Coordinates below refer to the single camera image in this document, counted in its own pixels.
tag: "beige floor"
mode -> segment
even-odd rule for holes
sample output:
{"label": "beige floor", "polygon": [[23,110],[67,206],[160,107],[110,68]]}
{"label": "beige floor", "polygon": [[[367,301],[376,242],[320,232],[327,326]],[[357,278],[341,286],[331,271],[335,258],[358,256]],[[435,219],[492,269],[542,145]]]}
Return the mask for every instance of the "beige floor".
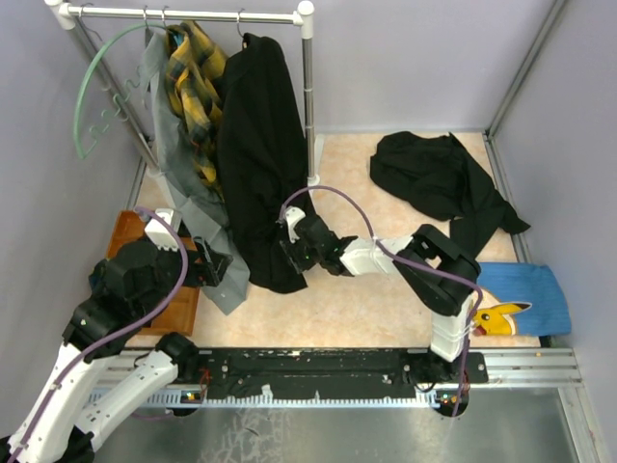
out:
{"label": "beige floor", "polygon": [[[380,237],[412,233],[423,223],[447,233],[446,222],[426,217],[372,183],[368,159],[382,136],[327,136],[319,166],[321,183],[354,198]],[[482,136],[461,133],[457,137],[490,172]],[[360,216],[344,200],[323,191],[315,192],[313,199],[317,212],[339,236],[367,236]],[[148,176],[138,204],[152,208],[166,205]],[[478,260],[516,260],[510,236],[497,231]],[[291,295],[252,286],[247,301],[229,316],[202,295],[193,342],[203,347],[421,347],[430,343],[430,312],[402,277],[336,278],[321,268],[311,269],[306,277],[308,288]],[[157,337],[137,336],[128,345],[153,346],[156,341]],[[539,342],[530,337],[472,337],[471,345],[532,347]]]}

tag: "gray wall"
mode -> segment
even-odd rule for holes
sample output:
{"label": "gray wall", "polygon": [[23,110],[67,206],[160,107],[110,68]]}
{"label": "gray wall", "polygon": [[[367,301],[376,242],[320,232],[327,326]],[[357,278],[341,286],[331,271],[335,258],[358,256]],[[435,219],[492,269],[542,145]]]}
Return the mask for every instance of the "gray wall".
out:
{"label": "gray wall", "polygon": [[[86,66],[42,0],[7,2],[3,14],[0,436],[15,431],[48,376],[137,169],[119,127],[92,158],[77,158],[70,128]],[[92,113],[104,100],[90,101]]]}
{"label": "gray wall", "polygon": [[[291,13],[299,0],[176,0],[176,9]],[[315,122],[320,131],[484,129],[531,45],[550,0],[313,0]],[[166,2],[99,0],[100,5]],[[104,38],[129,21],[89,19]],[[229,54],[240,49],[232,24],[203,28]],[[281,42],[295,88],[302,89],[299,31],[242,24]],[[115,55],[130,76],[141,34]]]}
{"label": "gray wall", "polygon": [[[596,411],[617,431],[617,3],[573,0],[497,146],[533,257],[566,293]],[[617,459],[617,442],[608,439]]]}

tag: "green hanger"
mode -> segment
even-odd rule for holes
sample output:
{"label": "green hanger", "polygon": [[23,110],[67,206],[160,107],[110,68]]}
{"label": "green hanger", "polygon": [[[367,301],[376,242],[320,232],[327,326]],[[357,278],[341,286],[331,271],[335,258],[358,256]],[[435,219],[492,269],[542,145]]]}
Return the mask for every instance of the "green hanger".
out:
{"label": "green hanger", "polygon": [[102,48],[98,50],[98,53],[96,53],[96,56],[94,56],[94,59],[88,66],[88,70],[86,70],[86,75],[84,76],[84,80],[82,81],[81,87],[79,88],[79,93],[77,94],[77,103],[75,104],[75,114],[73,116],[73,143],[75,144],[77,155],[81,159],[86,159],[86,157],[88,157],[88,155],[93,151],[94,147],[96,147],[96,145],[98,144],[100,137],[104,135],[107,132],[107,130],[109,130],[109,127],[111,126],[112,118],[118,119],[123,122],[126,121],[126,119],[122,119],[120,117],[120,114],[122,112],[121,102],[122,103],[128,102],[128,100],[131,98],[131,89],[137,89],[139,87],[139,82],[135,84],[135,82],[133,82],[130,79],[127,79],[124,81],[124,88],[126,89],[126,95],[114,94],[113,100],[114,100],[114,105],[116,106],[116,111],[104,109],[100,113],[101,118],[105,121],[105,125],[103,125],[102,127],[99,127],[97,125],[92,125],[88,129],[90,134],[93,136],[94,141],[93,141],[93,144],[87,150],[84,150],[81,144],[80,136],[79,136],[79,134],[81,133],[81,117],[82,117],[83,106],[84,106],[84,95],[86,94],[86,90],[88,90],[90,81],[93,78],[94,70],[96,69],[96,66],[98,66],[98,63],[103,58],[105,53],[107,53],[109,48],[111,48],[111,46],[114,43],[116,43],[119,39],[124,37],[129,32],[133,32],[138,29],[145,28],[145,27],[146,28],[155,27],[155,28],[163,29],[163,30],[166,29],[165,25],[162,23],[161,24],[149,24],[149,23],[135,24],[135,25],[128,27],[127,29],[118,33],[108,42],[106,42],[102,46]]}

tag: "metal hook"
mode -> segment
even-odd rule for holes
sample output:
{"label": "metal hook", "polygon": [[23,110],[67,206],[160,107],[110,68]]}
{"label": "metal hook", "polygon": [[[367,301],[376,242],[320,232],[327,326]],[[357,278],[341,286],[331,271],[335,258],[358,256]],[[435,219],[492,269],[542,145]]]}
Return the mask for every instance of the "metal hook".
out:
{"label": "metal hook", "polygon": [[169,7],[170,7],[169,5],[165,5],[165,6],[163,7],[163,10],[161,10],[161,19],[162,19],[162,21],[163,21],[163,25],[164,25],[165,27],[167,27],[167,22],[165,22],[165,9],[167,9],[167,8],[169,8]]}
{"label": "metal hook", "polygon": [[235,27],[236,27],[236,29],[238,30],[238,36],[240,36],[242,39],[244,39],[244,35],[242,34],[242,32],[240,32],[240,14],[241,14],[242,12],[244,12],[244,8],[243,8],[243,9],[241,9],[241,10],[238,12],[238,16],[237,16],[237,19],[236,19],[236,21],[235,21]]}
{"label": "metal hook", "polygon": [[100,34],[98,34],[96,30],[91,29],[90,27],[88,27],[86,25],[86,23],[81,18],[82,13],[84,12],[84,8],[86,8],[88,5],[94,6],[94,3],[90,3],[90,2],[89,3],[84,3],[81,6],[81,9],[79,10],[79,20],[81,21],[82,26],[84,26],[84,29],[86,29],[88,32],[92,32],[96,36],[98,41],[103,42],[103,38],[100,36]]}
{"label": "metal hook", "polygon": [[146,9],[148,5],[144,5],[144,23],[146,24],[146,29],[150,30],[150,25],[148,24],[148,15],[146,14]]}

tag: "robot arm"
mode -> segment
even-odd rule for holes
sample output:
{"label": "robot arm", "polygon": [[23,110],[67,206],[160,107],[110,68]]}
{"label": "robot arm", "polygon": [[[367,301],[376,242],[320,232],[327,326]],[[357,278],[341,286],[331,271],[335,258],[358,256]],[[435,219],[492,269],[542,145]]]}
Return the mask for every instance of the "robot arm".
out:
{"label": "robot arm", "polygon": [[[402,275],[432,311],[431,351],[449,363],[459,357],[469,333],[471,290],[467,286],[394,261],[373,239],[338,238],[318,215],[307,217],[297,207],[288,208],[284,217],[289,240],[281,245],[298,272],[319,263],[337,276]],[[414,234],[381,242],[390,253],[422,265],[429,266],[427,260],[440,258],[438,270],[473,282],[480,274],[473,258],[430,225],[421,226]]]}
{"label": "robot arm", "polygon": [[[177,212],[159,209],[156,213],[177,232]],[[13,436],[0,440],[0,462],[92,462],[94,453],[114,429],[149,396],[178,377],[188,377],[188,372],[197,367],[197,347],[178,333],[171,333],[157,343],[143,365],[97,403],[84,408],[99,377],[138,328],[101,345],[56,386],[58,374],[85,349],[152,312],[177,283],[182,261],[175,238],[156,221],[148,223],[146,236],[125,244],[113,259],[96,266],[91,276],[93,293],[75,309],[63,333],[56,364],[35,406]],[[217,286],[231,257],[213,252],[200,238],[194,238],[194,242],[198,251],[187,252],[189,263],[182,285]],[[33,422],[34,431],[22,446]]]}

